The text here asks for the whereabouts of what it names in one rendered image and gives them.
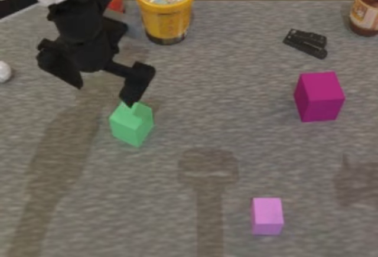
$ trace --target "yellow cup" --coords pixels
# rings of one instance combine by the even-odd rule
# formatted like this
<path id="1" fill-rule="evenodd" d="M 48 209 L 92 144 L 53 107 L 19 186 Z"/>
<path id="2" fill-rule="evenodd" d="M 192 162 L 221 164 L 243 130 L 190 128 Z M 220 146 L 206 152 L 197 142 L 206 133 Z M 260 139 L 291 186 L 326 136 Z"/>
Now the yellow cup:
<path id="1" fill-rule="evenodd" d="M 187 35 L 193 0 L 136 0 L 147 37 L 158 44 L 179 43 Z"/>

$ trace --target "gray tabletop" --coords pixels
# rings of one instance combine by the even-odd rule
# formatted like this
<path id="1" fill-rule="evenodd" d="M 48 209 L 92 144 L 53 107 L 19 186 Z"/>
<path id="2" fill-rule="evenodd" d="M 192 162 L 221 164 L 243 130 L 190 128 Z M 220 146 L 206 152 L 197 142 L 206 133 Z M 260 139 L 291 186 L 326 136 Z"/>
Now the gray tabletop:
<path id="1" fill-rule="evenodd" d="M 378 39 L 349 32 L 349 7 L 196 2 L 188 38 L 161 47 L 129 3 L 116 59 L 158 70 L 140 149 L 107 122 L 121 79 L 86 75 L 78 92 L 37 68 L 36 44 L 56 36 L 44 8 L 1 22 L 16 74 L 0 85 L 0 256 L 378 256 Z M 328 57 L 283 45 L 290 28 L 326 35 Z M 347 96 L 340 117 L 301 123 L 298 76 L 327 70 Z M 254 237 L 250 199 L 267 196 L 286 224 Z"/>

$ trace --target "jar label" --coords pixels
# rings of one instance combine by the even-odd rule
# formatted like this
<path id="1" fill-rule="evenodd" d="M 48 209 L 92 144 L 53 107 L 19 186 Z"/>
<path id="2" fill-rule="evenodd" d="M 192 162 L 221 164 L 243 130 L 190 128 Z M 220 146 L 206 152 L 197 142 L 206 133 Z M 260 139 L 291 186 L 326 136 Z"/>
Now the jar label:
<path id="1" fill-rule="evenodd" d="M 354 0 L 350 19 L 356 26 L 365 30 L 378 30 L 378 8 L 369 6 L 362 0 Z"/>

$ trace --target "pink cube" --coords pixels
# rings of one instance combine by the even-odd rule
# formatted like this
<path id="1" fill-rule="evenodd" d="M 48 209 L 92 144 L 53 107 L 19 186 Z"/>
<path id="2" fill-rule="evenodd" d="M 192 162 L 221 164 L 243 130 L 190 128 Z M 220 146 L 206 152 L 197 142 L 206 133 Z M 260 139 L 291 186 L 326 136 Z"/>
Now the pink cube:
<path id="1" fill-rule="evenodd" d="M 253 198 L 250 206 L 254 235 L 279 235 L 284 226 L 280 198 Z"/>
<path id="2" fill-rule="evenodd" d="M 299 76 L 294 99 L 303 122 L 335 120 L 345 101 L 336 73 L 305 73 Z"/>

